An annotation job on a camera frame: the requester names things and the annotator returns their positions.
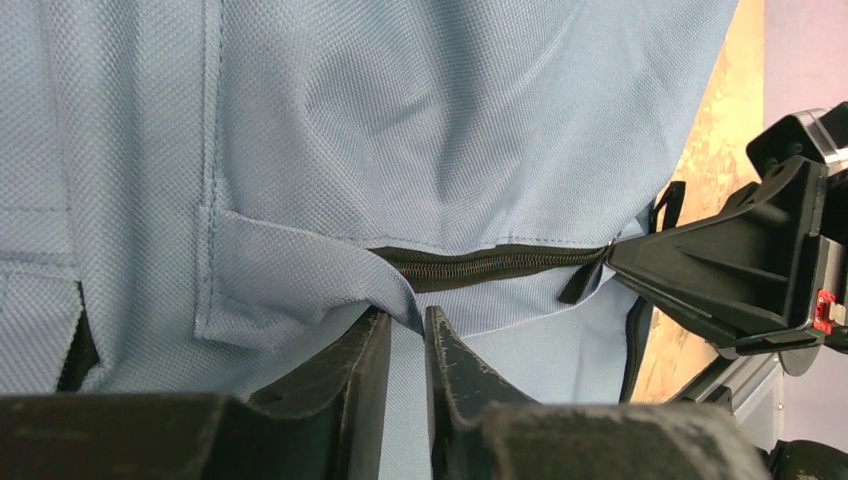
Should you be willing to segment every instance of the zipper pull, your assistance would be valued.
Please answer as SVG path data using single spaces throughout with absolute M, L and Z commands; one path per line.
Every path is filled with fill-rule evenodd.
M 595 278 L 604 266 L 604 262 L 606 262 L 607 257 L 612 250 L 612 244 L 615 243 L 620 236 L 621 232 L 618 232 L 618 235 L 616 235 L 614 239 L 610 240 L 610 243 L 604 247 L 604 252 L 597 259 L 591 263 L 583 265 L 574 273 L 574 275 L 571 276 L 568 283 L 565 284 L 565 288 L 562 293 L 560 293 L 559 297 L 557 297 L 557 300 L 568 305 L 574 305 L 583 298 L 583 295 L 589 288 L 589 283 L 592 282 L 592 279 Z

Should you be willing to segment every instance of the zipper teeth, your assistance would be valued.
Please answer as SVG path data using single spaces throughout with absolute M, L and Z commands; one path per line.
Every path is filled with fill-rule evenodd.
M 444 280 L 505 270 L 576 267 L 597 260 L 604 249 L 582 254 L 504 254 L 464 262 L 396 262 L 395 268 L 406 278 Z

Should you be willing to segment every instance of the black strap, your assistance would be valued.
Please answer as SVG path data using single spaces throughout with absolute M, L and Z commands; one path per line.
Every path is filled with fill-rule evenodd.
M 85 301 L 82 295 L 82 286 L 77 284 L 80 300 L 83 301 L 83 310 L 77 322 L 77 330 L 71 341 L 68 356 L 65 357 L 65 365 L 59 383 L 56 385 L 57 392 L 76 392 L 82 386 L 82 381 L 95 365 L 100 363 L 100 356 L 94 346 L 91 336 L 91 328 L 88 325 L 88 315 L 85 312 Z
M 651 212 L 650 230 L 648 233 L 657 232 L 657 219 L 659 213 L 665 208 L 662 229 L 667 230 L 677 226 L 680 220 L 680 211 L 683 209 L 683 197 L 686 196 L 686 182 L 674 181 L 668 185 L 662 197 L 657 201 L 654 211 Z

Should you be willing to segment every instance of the fabric pocket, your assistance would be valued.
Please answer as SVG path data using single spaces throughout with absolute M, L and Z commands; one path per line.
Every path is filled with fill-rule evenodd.
M 279 348 L 331 310 L 361 302 L 421 331 L 412 289 L 371 252 L 231 211 L 207 229 L 209 210 L 198 213 L 197 337 Z
M 81 312 L 75 281 L 0 271 L 0 393 L 53 393 Z

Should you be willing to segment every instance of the black plastic bracket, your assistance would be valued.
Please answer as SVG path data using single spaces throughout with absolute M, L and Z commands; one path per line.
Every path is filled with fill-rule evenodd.
M 540 405 L 477 357 L 441 308 L 427 310 L 425 334 L 434 480 L 767 478 L 720 408 Z
M 4 478 L 377 478 L 390 319 L 370 309 L 247 403 L 218 394 L 0 398 Z
M 747 148 L 762 179 L 710 218 L 614 244 L 618 279 L 724 352 L 848 352 L 848 102 Z
M 718 215 L 613 245 L 619 281 L 720 348 L 809 345 L 827 169 L 803 157 L 732 195 Z

